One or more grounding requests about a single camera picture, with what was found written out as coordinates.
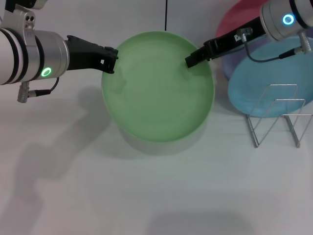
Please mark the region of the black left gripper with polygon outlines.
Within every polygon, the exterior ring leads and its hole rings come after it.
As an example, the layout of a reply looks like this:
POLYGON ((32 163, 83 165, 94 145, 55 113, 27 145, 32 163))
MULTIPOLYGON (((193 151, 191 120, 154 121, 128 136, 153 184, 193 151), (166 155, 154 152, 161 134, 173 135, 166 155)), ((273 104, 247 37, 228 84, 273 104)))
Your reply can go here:
POLYGON ((69 51, 69 65, 67 70, 95 69, 113 74, 118 50, 103 47, 81 38, 67 35, 66 45, 69 51))

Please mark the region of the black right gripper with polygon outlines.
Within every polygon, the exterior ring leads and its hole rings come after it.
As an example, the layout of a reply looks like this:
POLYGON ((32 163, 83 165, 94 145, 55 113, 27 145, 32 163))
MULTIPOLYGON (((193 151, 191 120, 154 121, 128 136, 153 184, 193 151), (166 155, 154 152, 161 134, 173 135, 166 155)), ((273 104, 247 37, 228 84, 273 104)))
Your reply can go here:
POLYGON ((221 57, 225 54, 244 43, 241 37, 237 33, 240 29, 251 29, 252 33, 246 36, 248 42, 255 40, 265 35, 265 31, 262 27, 260 17, 257 17, 246 24, 224 34, 220 37, 206 41, 203 47, 192 52, 188 57, 185 58, 185 62, 188 68, 191 68, 202 61, 211 60, 221 57))

